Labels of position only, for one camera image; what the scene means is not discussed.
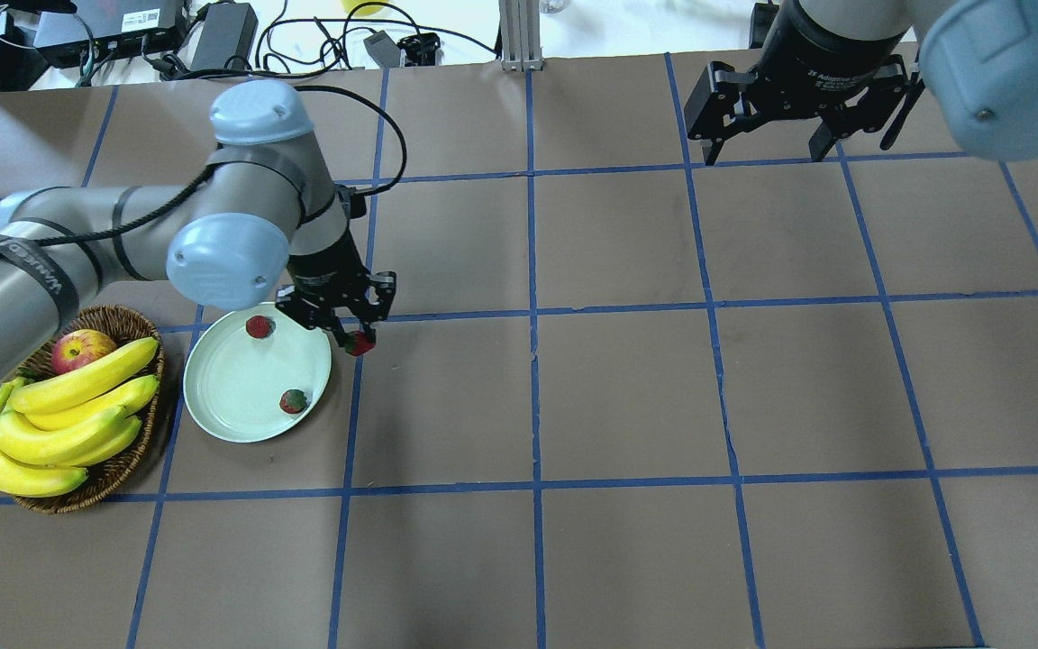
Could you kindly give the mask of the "black idle gripper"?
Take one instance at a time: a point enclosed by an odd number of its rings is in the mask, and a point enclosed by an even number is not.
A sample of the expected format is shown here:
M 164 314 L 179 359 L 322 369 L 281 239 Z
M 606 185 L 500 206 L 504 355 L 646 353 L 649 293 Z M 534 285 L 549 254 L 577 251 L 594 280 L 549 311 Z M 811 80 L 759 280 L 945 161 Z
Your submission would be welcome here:
M 911 23 L 901 1 L 762 1 L 752 9 L 749 69 L 713 60 L 685 103 L 687 138 L 714 166 L 734 136 L 765 124 L 818 119 L 819 163 L 857 132 L 893 147 L 925 90 L 897 53 Z

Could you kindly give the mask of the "black working gripper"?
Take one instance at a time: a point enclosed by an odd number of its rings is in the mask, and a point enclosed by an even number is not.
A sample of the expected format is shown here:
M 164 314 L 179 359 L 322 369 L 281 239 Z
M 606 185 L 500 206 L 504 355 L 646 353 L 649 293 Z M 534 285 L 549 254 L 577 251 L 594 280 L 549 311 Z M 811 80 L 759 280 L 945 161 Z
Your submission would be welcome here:
M 355 352 L 375 348 L 376 325 L 387 320 L 397 298 L 394 271 L 371 271 L 355 242 L 335 242 L 315 253 L 289 255 L 286 272 L 292 285 L 276 293 L 277 310 L 302 327 L 329 330 L 335 345 L 348 351 L 351 334 L 335 313 L 346 309 L 360 325 Z

